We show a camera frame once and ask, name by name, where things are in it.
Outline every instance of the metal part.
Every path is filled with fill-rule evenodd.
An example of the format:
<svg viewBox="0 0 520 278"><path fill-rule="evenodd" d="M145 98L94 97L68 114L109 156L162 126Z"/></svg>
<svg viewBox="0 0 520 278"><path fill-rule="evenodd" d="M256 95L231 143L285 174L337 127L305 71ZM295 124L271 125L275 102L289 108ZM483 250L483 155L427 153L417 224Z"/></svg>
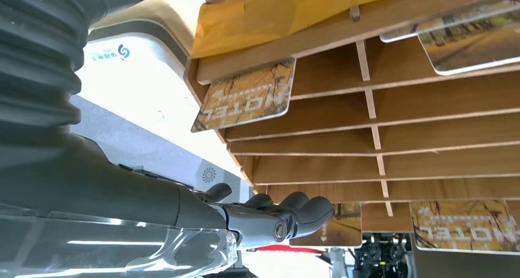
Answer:
<svg viewBox="0 0 520 278"><path fill-rule="evenodd" d="M223 204L221 207L227 215L228 230L239 234L237 244L241 249L276 244L287 237L285 223L274 215L239 204Z"/></svg>
<svg viewBox="0 0 520 278"><path fill-rule="evenodd" d="M287 225L284 222L278 222L275 226L275 240L282 242L287 236Z"/></svg>
<svg viewBox="0 0 520 278"><path fill-rule="evenodd" d="M358 5L350 7L350 18L354 22L358 22L359 20L361 20L361 13L359 11Z"/></svg>

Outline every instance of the wooden slot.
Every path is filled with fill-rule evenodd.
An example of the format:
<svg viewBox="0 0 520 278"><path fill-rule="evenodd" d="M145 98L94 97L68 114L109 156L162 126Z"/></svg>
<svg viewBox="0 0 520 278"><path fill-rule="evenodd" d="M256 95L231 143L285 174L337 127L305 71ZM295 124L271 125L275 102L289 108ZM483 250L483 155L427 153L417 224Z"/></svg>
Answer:
<svg viewBox="0 0 520 278"><path fill-rule="evenodd" d="M239 166L243 166L245 163L245 155L235 155L235 158L237 159L237 163Z"/></svg>
<svg viewBox="0 0 520 278"><path fill-rule="evenodd" d="M342 183L520 176L520 146L385 156L386 175L369 157L261 156L253 183Z"/></svg>
<svg viewBox="0 0 520 278"><path fill-rule="evenodd" d="M520 114L384 126L379 128L382 154L520 144Z"/></svg>
<svg viewBox="0 0 520 278"><path fill-rule="evenodd" d="M254 166L255 166L255 158L254 156L245 156L244 157L244 164L240 168L242 171L242 175L244 176L244 179L246 180L247 184L249 186L253 186L253 176L254 176Z"/></svg>
<svg viewBox="0 0 520 278"><path fill-rule="evenodd" d="M389 179L519 175L520 146L385 156Z"/></svg>
<svg viewBox="0 0 520 278"><path fill-rule="evenodd" d="M361 229L363 232L413 232L410 206L407 203L393 203L392 216L389 216L385 204L363 204L361 207Z"/></svg>
<svg viewBox="0 0 520 278"><path fill-rule="evenodd" d="M370 129L229 143L235 155L372 156Z"/></svg>
<svg viewBox="0 0 520 278"><path fill-rule="evenodd" d="M359 67L361 68L361 77L363 81L370 80L369 62L367 59L367 47L365 40L356 41L357 58L359 59Z"/></svg>
<svg viewBox="0 0 520 278"><path fill-rule="evenodd" d="M390 201L385 201L384 206L386 206L386 214L388 214L388 217L393 217L394 211L392 209L392 203Z"/></svg>
<svg viewBox="0 0 520 278"><path fill-rule="evenodd" d="M298 60L291 99L342 95L520 70L520 63L514 63L463 74L438 75L416 37L388 44L374 37L368 39L366 44L370 81L365 82L354 73L357 64L353 60L352 48L339 47Z"/></svg>
<svg viewBox="0 0 520 278"><path fill-rule="evenodd" d="M202 58L197 80L208 83L288 56L301 58L351 44L478 1L482 0L380 0L371 2L360 6L362 18L359 22L353 22L346 11L303 31L272 42Z"/></svg>
<svg viewBox="0 0 520 278"><path fill-rule="evenodd" d="M367 100L367 108L369 110L369 117L371 120L377 117L375 112L375 103L373 99L372 90L365 90L365 99Z"/></svg>
<svg viewBox="0 0 520 278"><path fill-rule="evenodd" d="M520 178L397 181L389 194L391 201L520 199Z"/></svg>
<svg viewBox="0 0 520 278"><path fill-rule="evenodd" d="M367 103L363 93L293 101L286 115L227 129L226 139L264 139L340 131L344 125L368 126Z"/></svg>
<svg viewBox="0 0 520 278"><path fill-rule="evenodd" d="M253 191L255 194L267 194L269 186L257 186L253 185Z"/></svg>
<svg viewBox="0 0 520 278"><path fill-rule="evenodd" d="M520 114L372 127L382 155L520 145ZM291 136L229 144L236 155L370 156L369 129Z"/></svg>
<svg viewBox="0 0 520 278"><path fill-rule="evenodd" d="M348 203L352 201L384 202L379 182L338 183L338 184L305 184L305 185L269 185L267 193L274 203L282 202L295 191L305 193L309 198L327 196L332 203Z"/></svg>
<svg viewBox="0 0 520 278"><path fill-rule="evenodd" d="M261 156L255 165L256 185L377 180L377 161L371 157Z"/></svg>
<svg viewBox="0 0 520 278"><path fill-rule="evenodd" d="M337 95L340 89L353 88L341 94L360 92L371 83L363 81L356 46L349 44L298 59L291 99Z"/></svg>
<svg viewBox="0 0 520 278"><path fill-rule="evenodd" d="M269 195L275 202L280 202L294 191L302 191L310 198L326 196L333 203L350 201L402 203L471 199L520 200L520 177L413 180L395 181L390 184L388 187L389 198L385 198L381 194L379 182L272 185L269 186Z"/></svg>
<svg viewBox="0 0 520 278"><path fill-rule="evenodd" d="M280 118L227 130L229 141L325 133L520 112L520 72L373 92L377 118L369 120L359 93L294 101Z"/></svg>

